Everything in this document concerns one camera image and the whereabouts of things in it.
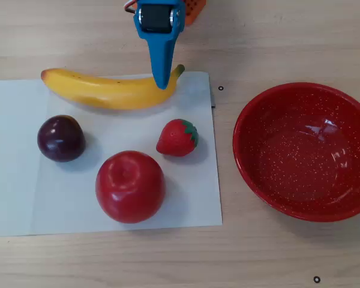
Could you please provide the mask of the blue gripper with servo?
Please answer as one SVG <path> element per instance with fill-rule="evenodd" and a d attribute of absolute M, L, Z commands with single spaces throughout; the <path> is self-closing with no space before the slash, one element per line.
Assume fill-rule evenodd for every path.
<path fill-rule="evenodd" d="M 184 1 L 137 1 L 134 24 L 140 38 L 146 36 L 151 68 L 156 85 L 166 89 L 169 84 L 172 59 L 175 48 L 174 40 L 185 28 Z"/>

